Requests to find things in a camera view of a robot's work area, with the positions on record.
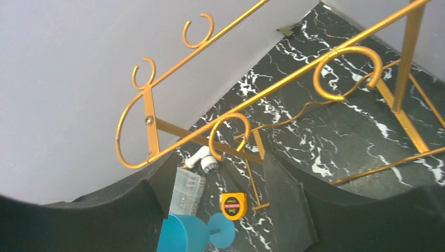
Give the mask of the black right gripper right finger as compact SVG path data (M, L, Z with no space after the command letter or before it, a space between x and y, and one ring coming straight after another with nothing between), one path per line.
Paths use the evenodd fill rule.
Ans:
M278 251L444 251L443 187L373 199L271 152L263 168Z

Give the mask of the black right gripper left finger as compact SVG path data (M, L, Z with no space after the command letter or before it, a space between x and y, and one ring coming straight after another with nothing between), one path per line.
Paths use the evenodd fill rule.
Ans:
M156 251L181 157L152 164L72 202L1 197L1 251Z

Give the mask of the blue plastic goblet back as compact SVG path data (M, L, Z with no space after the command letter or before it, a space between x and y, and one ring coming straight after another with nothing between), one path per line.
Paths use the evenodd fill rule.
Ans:
M212 215L207 223L194 215L170 214L163 220L157 251L204 251L208 244L226 249L236 236L233 221L223 213Z

